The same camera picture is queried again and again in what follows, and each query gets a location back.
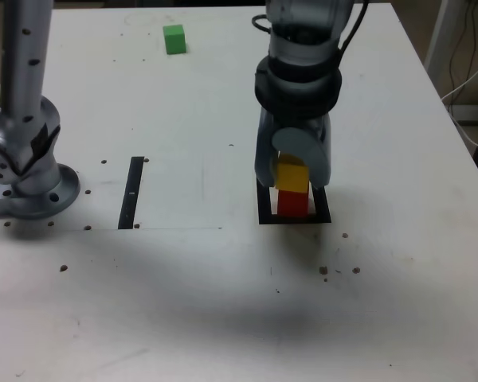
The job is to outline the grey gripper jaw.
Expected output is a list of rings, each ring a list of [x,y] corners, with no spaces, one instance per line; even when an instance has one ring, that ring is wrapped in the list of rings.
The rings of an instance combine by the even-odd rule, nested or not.
[[[257,144],[254,169],[257,180],[263,186],[275,184],[275,157],[277,151],[272,145],[272,137],[276,132],[276,124],[272,114],[261,114],[257,130]]]
[[[272,137],[274,147],[302,160],[309,169],[309,180],[316,189],[331,178],[331,123],[320,121],[304,128],[285,127]]]

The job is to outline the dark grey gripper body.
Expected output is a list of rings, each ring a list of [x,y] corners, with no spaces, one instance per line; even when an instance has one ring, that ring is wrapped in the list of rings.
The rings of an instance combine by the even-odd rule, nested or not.
[[[279,130],[285,127],[295,127],[312,131],[317,138],[325,138],[331,129],[329,114],[321,115],[316,119],[298,119],[273,113],[261,109],[258,132],[263,130]]]

